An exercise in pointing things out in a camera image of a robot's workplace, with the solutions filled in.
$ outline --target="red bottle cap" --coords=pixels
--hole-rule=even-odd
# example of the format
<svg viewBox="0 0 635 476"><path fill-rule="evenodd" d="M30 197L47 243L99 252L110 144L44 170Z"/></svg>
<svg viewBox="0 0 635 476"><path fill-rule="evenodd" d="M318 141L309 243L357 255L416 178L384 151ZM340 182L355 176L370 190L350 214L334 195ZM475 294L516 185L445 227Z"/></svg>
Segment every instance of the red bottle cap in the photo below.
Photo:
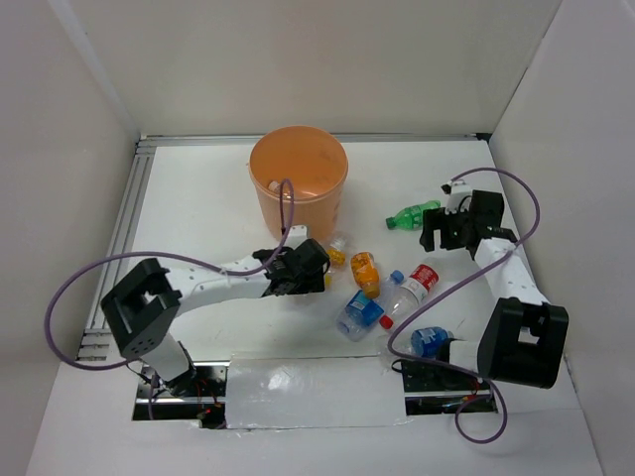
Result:
<svg viewBox="0 0 635 476"><path fill-rule="evenodd" d="M379 325L381 325L386 330L390 329L394 323L395 322L393 321L393 319L388 317L386 314L382 315L379 318Z"/></svg>

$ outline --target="green bottle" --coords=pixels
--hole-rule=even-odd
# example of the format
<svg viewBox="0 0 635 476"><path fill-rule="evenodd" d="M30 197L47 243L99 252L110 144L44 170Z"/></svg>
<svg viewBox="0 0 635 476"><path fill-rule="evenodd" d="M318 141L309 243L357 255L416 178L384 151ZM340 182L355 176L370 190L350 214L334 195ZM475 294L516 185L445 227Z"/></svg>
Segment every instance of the green bottle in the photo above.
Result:
<svg viewBox="0 0 635 476"><path fill-rule="evenodd" d="M386 218L389 230L401 228L402 230L417 230L424 225L424 211L441 207L438 200L430 200L422 205L407 206L395 216Z"/></svg>

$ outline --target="orange bucket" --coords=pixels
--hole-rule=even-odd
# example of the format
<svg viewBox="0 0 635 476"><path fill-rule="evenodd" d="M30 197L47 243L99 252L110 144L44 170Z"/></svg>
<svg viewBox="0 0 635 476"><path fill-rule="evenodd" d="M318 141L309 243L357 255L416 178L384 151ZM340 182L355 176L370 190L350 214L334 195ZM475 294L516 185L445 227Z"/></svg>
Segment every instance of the orange bucket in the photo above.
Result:
<svg viewBox="0 0 635 476"><path fill-rule="evenodd" d="M323 240L335 228L341 192L348 174L344 148L322 129L291 126L264 136L249 159L251 176L265 223L280 238L280 204L275 185L290 179L295 193L294 225L308 225ZM285 190L285 219L290 201Z"/></svg>

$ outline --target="table surface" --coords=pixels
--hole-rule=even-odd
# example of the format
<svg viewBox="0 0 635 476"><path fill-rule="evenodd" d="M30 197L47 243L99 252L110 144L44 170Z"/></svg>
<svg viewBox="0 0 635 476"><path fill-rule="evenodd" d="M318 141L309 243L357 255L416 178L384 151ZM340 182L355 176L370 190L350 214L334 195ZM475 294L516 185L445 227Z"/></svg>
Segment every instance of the table surface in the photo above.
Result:
<svg viewBox="0 0 635 476"><path fill-rule="evenodd" d="M133 249L225 263L275 246L247 173L252 147L218 143L158 148ZM464 170L493 166L486 143L355 142L344 143L344 148L349 175L338 228L353 236L356 250L371 251L384 273L432 264L441 276L437 293L475 271L466 252L427 254L419 233L388 231L384 218L409 204L440 198L439 185ZM477 174L469 181L475 188L502 191L495 174ZM515 229L509 212L504 225ZM359 343L336 331L334 315L355 291L352 279L337 284L321 296L235 300L197 309L175 321L171 331L194 361L376 355L381 329ZM492 308L489 288L480 279L414 325L441 325L459 338L475 340ZM110 361L119 358L114 347ZM125 369L88 373L61 365L28 474L264 470L379 475L393 468L404 474L601 474L564 364L549 391L500 385L511 414L509 425L502 438L486 446L462 440L451 416L417 416L406 424L365 428L254 431L200 430L189 421L136 422L131 420L135 388L135 376ZM493 433L500 422L500 416L491 414L461 418L480 437Z"/></svg>

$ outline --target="beige wall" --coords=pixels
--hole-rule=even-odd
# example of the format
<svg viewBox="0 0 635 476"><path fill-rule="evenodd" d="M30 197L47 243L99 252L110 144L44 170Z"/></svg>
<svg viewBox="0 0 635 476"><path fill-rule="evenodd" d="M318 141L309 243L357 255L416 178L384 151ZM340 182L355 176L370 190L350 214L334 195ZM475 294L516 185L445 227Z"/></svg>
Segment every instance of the beige wall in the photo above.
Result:
<svg viewBox="0 0 635 476"><path fill-rule="evenodd" d="M146 134L492 132L560 0L70 0Z"/></svg>
<svg viewBox="0 0 635 476"><path fill-rule="evenodd" d="M564 0L490 145L541 200L533 271L570 313L573 378L605 474L632 474L635 0ZM508 191L527 227L531 204Z"/></svg>
<svg viewBox="0 0 635 476"><path fill-rule="evenodd" d="M45 306L64 277L106 252L133 144L45 0L0 4L0 62L0 461L14 476L58 368ZM56 316L67 352L94 282L72 289Z"/></svg>

